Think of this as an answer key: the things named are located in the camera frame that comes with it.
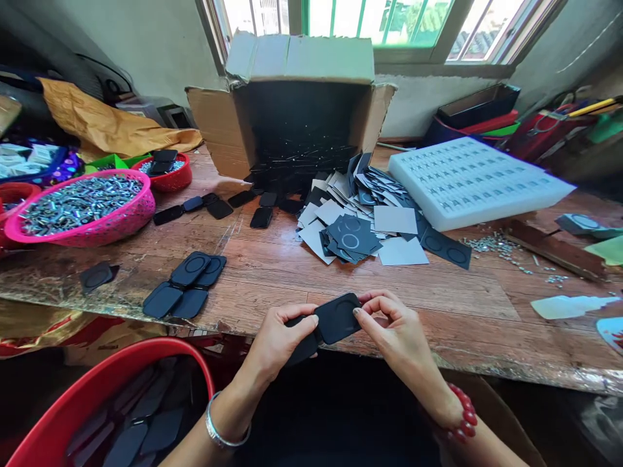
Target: open cardboard box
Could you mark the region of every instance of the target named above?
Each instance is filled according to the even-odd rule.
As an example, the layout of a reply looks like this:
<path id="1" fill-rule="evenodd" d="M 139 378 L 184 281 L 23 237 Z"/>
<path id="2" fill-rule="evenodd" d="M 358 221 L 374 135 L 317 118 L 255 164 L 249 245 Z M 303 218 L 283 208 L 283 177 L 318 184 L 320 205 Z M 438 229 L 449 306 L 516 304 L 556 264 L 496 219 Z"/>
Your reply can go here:
<path id="1" fill-rule="evenodd" d="M 345 143 L 372 152 L 396 91 L 392 84 L 374 84 L 370 39 L 237 31 L 225 69 L 227 91 L 186 93 L 214 165 L 233 178 L 246 177 L 261 162 L 253 131 L 258 122 L 280 120 L 269 131 L 277 135 L 290 118 L 311 117 L 319 125 L 335 121 L 345 125 Z"/>

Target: finger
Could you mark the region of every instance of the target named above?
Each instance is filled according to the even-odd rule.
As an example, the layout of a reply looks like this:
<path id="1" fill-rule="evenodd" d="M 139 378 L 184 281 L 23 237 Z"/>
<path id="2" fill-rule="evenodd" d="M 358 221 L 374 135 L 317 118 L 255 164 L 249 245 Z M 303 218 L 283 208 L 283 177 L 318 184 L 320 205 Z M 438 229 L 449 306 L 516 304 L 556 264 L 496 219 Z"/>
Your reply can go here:
<path id="1" fill-rule="evenodd" d="M 316 308 L 318 308 L 318 305 L 314 304 L 291 304 L 277 307 L 275 310 L 276 315 L 280 317 L 283 322 L 286 322 L 301 315 L 310 315 Z"/>
<path id="2" fill-rule="evenodd" d="M 316 315 L 311 315 L 303 318 L 300 323 L 289 330 L 292 336 L 294 336 L 297 345 L 299 345 L 303 339 L 313 333 L 316 326 L 318 326 L 318 317 Z"/>
<path id="3" fill-rule="evenodd" d="M 361 308 L 355 308 L 352 311 L 361 328 L 372 338 L 374 342 L 378 341 L 385 329 L 377 323 L 374 318 L 364 312 Z"/>
<path id="4" fill-rule="evenodd" d="M 396 321 L 402 316 L 400 309 L 403 306 L 404 305 L 396 303 L 394 300 L 391 300 L 386 296 L 377 296 L 364 304 L 363 309 L 370 314 L 375 311 L 381 311 L 383 314 Z"/>
<path id="5" fill-rule="evenodd" d="M 391 321 L 387 318 L 373 317 L 373 320 L 376 321 L 383 329 L 387 329 L 387 327 L 391 324 Z"/>
<path id="6" fill-rule="evenodd" d="M 394 302 L 402 305 L 402 301 L 398 298 L 398 296 L 394 292 L 390 292 L 387 289 L 375 289 L 375 290 L 367 291 L 359 295 L 357 298 L 359 298 L 359 301 L 362 304 L 365 304 L 369 302 L 370 300 L 372 300 L 373 298 L 376 298 L 378 296 L 385 296 L 388 299 L 394 300 Z"/>

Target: white foam tray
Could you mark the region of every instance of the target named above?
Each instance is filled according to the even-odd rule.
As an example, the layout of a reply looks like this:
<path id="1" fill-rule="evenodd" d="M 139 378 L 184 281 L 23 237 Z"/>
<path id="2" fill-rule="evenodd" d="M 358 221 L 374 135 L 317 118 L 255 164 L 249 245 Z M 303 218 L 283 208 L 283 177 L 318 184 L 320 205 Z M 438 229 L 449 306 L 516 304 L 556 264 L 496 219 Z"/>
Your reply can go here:
<path id="1" fill-rule="evenodd" d="M 389 172 L 440 232 L 548 208 L 575 189 L 469 137 L 394 154 Z"/>

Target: silver bangle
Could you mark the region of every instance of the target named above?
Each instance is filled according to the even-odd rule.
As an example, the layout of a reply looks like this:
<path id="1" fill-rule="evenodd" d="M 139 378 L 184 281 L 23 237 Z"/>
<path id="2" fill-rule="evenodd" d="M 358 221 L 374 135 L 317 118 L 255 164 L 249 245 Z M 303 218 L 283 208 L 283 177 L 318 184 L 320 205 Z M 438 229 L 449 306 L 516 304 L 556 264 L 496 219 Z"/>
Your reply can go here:
<path id="1" fill-rule="evenodd" d="M 212 402 L 216 399 L 216 396 L 218 396 L 220 393 L 221 391 L 216 392 L 212 396 L 212 399 L 210 399 L 210 402 L 208 402 L 208 408 L 206 409 L 206 427 L 208 428 L 208 434 L 210 438 L 220 448 L 236 449 L 242 446 L 244 443 L 246 443 L 247 440 L 249 439 L 249 436 L 251 434 L 251 424 L 249 424 L 249 428 L 247 428 L 247 434 L 245 435 L 245 438 L 242 441 L 232 443 L 221 438 L 221 435 L 219 435 L 218 431 L 216 431 L 216 428 L 214 427 L 214 424 L 212 423 L 212 417 L 210 416 L 210 407 L 212 406 Z"/>

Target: window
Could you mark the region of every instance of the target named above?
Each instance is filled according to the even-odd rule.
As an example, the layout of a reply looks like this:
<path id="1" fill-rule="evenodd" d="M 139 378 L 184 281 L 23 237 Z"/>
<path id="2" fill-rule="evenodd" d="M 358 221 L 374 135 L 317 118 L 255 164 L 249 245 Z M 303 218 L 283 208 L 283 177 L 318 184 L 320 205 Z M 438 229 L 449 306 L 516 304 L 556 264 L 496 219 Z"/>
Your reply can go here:
<path id="1" fill-rule="evenodd" d="M 197 0 L 213 10 L 223 56 L 236 29 L 360 37 L 372 40 L 377 73 L 469 66 L 460 74 L 500 78 L 514 71 L 565 1 Z"/>

